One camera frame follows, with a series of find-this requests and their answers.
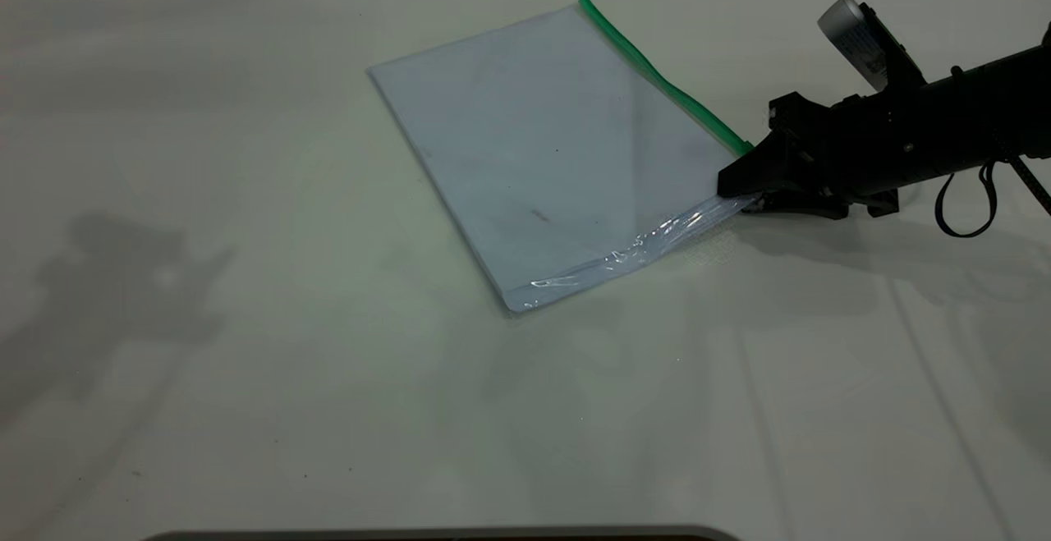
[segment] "wrinkled plastic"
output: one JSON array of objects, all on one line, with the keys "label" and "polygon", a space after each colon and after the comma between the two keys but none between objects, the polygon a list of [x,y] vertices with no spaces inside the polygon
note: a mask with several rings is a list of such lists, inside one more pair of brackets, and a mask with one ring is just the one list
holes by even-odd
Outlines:
[{"label": "wrinkled plastic", "polygon": [[636,235],[635,242],[628,248],[611,252],[609,256],[568,269],[561,276],[534,279],[524,287],[503,293],[503,303],[508,309],[523,312],[557,301],[578,291],[584,291],[607,279],[623,276],[628,272],[650,265],[658,257],[671,252],[686,238],[701,235],[741,211],[741,208],[753,204],[755,195],[739,197],[714,196],[702,202],[689,211],[675,219],[667,220],[660,227]]},{"label": "wrinkled plastic", "polygon": [[515,312],[642,268],[750,202],[716,196],[750,145],[590,2],[369,74]]}]

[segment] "transparent plastic bag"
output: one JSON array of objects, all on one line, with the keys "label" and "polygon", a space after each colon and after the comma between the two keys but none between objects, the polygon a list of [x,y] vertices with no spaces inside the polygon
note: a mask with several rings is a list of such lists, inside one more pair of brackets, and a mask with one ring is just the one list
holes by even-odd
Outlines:
[{"label": "transparent plastic bag", "polygon": [[750,147],[588,0],[369,69],[509,309],[648,265],[751,197]]}]

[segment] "white paper inside bag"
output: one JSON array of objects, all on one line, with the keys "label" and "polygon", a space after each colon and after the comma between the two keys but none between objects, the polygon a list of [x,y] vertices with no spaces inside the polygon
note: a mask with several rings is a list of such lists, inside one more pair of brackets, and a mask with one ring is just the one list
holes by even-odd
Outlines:
[{"label": "white paper inside bag", "polygon": [[514,310],[534,305],[511,291],[630,249],[714,197],[733,160],[575,6],[370,72]]}]

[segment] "white table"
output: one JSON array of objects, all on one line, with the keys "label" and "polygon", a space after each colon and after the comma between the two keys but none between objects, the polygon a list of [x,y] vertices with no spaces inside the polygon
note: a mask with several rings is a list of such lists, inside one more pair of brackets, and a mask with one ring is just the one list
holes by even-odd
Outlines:
[{"label": "white table", "polygon": [[[975,241],[934,181],[502,312],[364,69],[574,1],[0,0],[0,539],[1051,537],[1051,223],[1006,167]],[[833,0],[595,2],[750,141],[869,92]],[[1051,20],[863,2],[928,80]]]}]

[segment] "black cable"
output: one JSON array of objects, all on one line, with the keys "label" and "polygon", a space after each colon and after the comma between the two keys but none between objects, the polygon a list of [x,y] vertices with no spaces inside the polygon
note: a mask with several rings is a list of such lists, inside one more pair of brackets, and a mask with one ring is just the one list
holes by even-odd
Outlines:
[{"label": "black cable", "polygon": [[[1051,34],[1051,25],[1048,27],[1048,34]],[[960,66],[953,66],[951,72],[953,81],[956,82],[957,91],[960,92],[965,106],[969,108],[972,115],[975,115],[976,120],[980,121],[980,125],[984,126],[985,133],[988,138],[991,138],[993,148],[997,152],[998,157],[994,160],[989,160],[989,162],[984,164],[981,170],[978,170],[978,179],[986,189],[986,196],[989,197],[989,220],[987,220],[986,224],[980,227],[976,231],[973,231],[973,233],[960,234],[956,233],[956,231],[953,231],[952,227],[949,227],[948,224],[945,223],[945,193],[946,190],[949,190],[949,183],[952,182],[953,178],[955,178],[955,174],[949,174],[949,179],[945,181],[945,186],[942,186],[941,192],[937,193],[937,200],[934,201],[934,220],[937,223],[937,227],[941,227],[942,231],[945,231],[946,234],[952,235],[952,237],[967,238],[974,237],[975,235],[982,235],[987,229],[989,229],[990,226],[992,226],[992,220],[996,216],[996,187],[992,182],[992,167],[995,166],[996,162],[1011,164],[1014,173],[1018,174],[1018,178],[1022,179],[1022,183],[1025,183],[1029,192],[1032,192],[1033,197],[1036,197],[1036,202],[1039,202],[1045,211],[1051,215],[1051,195],[1048,194],[1047,190],[1044,189],[1044,186],[1042,186],[1039,181],[1036,180],[1036,175],[1034,175],[1032,171],[1029,170],[1029,167],[1022,162],[1017,152],[1011,148],[1011,145],[1005,140],[1004,134],[1000,132],[995,123],[989,121],[985,111],[975,106],[975,103],[971,99],[970,92],[968,91],[969,87],[967,78],[965,78],[964,75],[964,69],[961,69]]]},{"label": "black cable", "polygon": [[947,235],[952,235],[952,237],[976,237],[976,235],[982,235],[985,233],[989,227],[992,227],[992,220],[996,219],[996,187],[992,182],[992,167],[995,166],[996,161],[991,160],[982,166],[978,170],[978,179],[982,181],[982,185],[986,189],[986,196],[989,197],[989,220],[987,220],[984,226],[980,227],[977,230],[972,231],[972,233],[956,233],[949,227],[949,224],[945,223],[945,193],[949,190],[949,183],[952,182],[956,174],[949,174],[949,179],[945,181],[945,186],[942,186],[941,192],[937,193],[937,200],[934,201],[934,222],[937,223],[937,227],[941,227],[942,231],[945,231]]}]

